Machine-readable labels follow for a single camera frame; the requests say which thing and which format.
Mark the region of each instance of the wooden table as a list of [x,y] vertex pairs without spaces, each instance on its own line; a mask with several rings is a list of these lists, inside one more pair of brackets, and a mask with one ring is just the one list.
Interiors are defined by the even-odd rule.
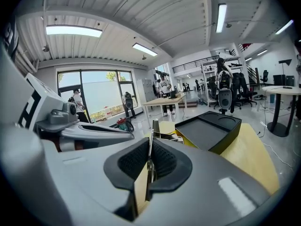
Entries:
[[159,105],[161,106],[161,112],[162,112],[162,116],[164,116],[163,114],[163,105],[175,105],[175,111],[177,114],[179,114],[180,109],[179,109],[179,103],[184,102],[185,103],[185,108],[187,109],[187,101],[186,101],[186,94],[184,93],[180,93],[180,94],[176,94],[175,99],[169,99],[167,98],[158,98],[158,99],[154,99],[151,100],[149,102],[144,103],[143,106],[143,110],[146,116],[146,120],[149,124],[149,128],[151,128],[151,124],[150,124],[150,120],[149,120],[149,111],[148,111],[148,106],[155,106],[155,105]]
[[[288,136],[293,121],[293,113],[296,105],[296,96],[301,95],[301,88],[293,86],[287,87],[290,87],[291,89],[285,89],[283,88],[283,86],[266,86],[262,88],[262,90],[265,91],[265,93],[276,94],[276,105],[273,122],[268,123],[267,128],[270,132],[272,132],[278,137]],[[293,96],[291,115],[287,127],[281,123],[277,123],[280,110],[281,95]]]
[[[174,132],[174,124],[170,121],[160,122],[160,132],[164,134]],[[187,143],[186,138],[183,139],[185,145],[193,146]],[[279,189],[279,180],[274,164],[250,124],[241,123],[238,136],[222,152],[221,156],[255,178],[271,195]]]

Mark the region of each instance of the white floor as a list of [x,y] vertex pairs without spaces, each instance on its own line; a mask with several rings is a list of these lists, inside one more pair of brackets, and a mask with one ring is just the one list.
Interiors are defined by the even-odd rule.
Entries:
[[[281,97],[281,99],[283,100],[283,103],[281,103],[278,122],[287,125],[290,114],[290,110],[287,110],[287,108],[289,107],[291,97],[284,96]],[[265,111],[263,109],[264,103],[266,103],[266,107],[269,108]],[[241,110],[238,107],[235,107],[234,117],[242,119],[243,123],[249,123],[256,133],[260,132],[258,136],[261,137],[262,142],[265,144],[265,147],[272,158],[278,173],[280,186],[284,186],[290,182],[300,162],[301,124],[294,120],[290,134],[287,137],[277,137],[273,135],[267,129],[264,129],[264,125],[273,120],[273,108],[275,108],[275,103],[270,104],[268,97],[268,100],[257,101],[257,105],[254,104],[253,107],[249,104],[244,104]],[[208,107],[206,105],[198,105],[195,108],[188,108],[184,110],[180,109],[180,113],[175,115],[172,115],[170,111],[167,110],[168,116],[162,117],[160,107],[157,106],[154,107],[153,110],[150,108],[149,115],[150,120],[158,118],[159,121],[173,121],[178,123],[188,118],[203,114],[209,110],[218,112],[218,109],[219,107],[216,107],[214,110],[213,106]],[[136,119],[132,119],[132,124],[135,128],[135,138],[143,138],[146,133],[150,132],[144,113],[138,115]]]

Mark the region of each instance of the ceiling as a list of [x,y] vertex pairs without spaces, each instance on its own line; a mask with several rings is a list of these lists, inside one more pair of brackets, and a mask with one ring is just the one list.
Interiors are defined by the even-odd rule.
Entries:
[[[228,5],[222,33],[215,32],[219,3]],[[16,14],[20,45],[30,61],[102,58],[151,67],[208,46],[276,40],[272,34],[289,20],[275,0],[22,0]],[[52,24],[103,33],[47,36],[45,27]],[[142,60],[135,43],[158,55]],[[46,44],[49,52],[42,51]]]

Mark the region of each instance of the fluorescent light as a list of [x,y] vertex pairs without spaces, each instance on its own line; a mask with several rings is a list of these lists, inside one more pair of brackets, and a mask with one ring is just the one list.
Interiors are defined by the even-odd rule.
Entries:
[[227,5],[225,3],[218,5],[218,19],[216,32],[222,32],[222,28],[224,26],[225,17],[226,17]]
[[157,53],[155,53],[154,51],[151,51],[150,49],[148,49],[145,46],[140,45],[139,43],[134,44],[133,48],[141,50],[142,52],[145,52],[145,53],[147,53],[151,56],[156,56],[157,55]]
[[290,25],[293,24],[293,20],[290,20],[286,25],[284,25],[281,29],[279,29],[276,34],[282,33],[285,29],[287,29]]
[[46,34],[77,34],[77,35],[86,35],[92,37],[100,37],[102,30],[82,27],[82,26],[73,26],[73,25],[49,25],[46,27]]
[[267,52],[267,51],[268,51],[268,50],[266,49],[266,50],[260,52],[258,55],[262,55],[263,53],[265,53],[265,52]]

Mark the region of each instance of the black box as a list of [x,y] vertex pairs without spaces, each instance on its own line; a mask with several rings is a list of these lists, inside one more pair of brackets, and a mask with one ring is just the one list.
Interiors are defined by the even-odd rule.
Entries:
[[202,150],[221,154],[238,136],[241,119],[208,111],[177,123],[175,129]]

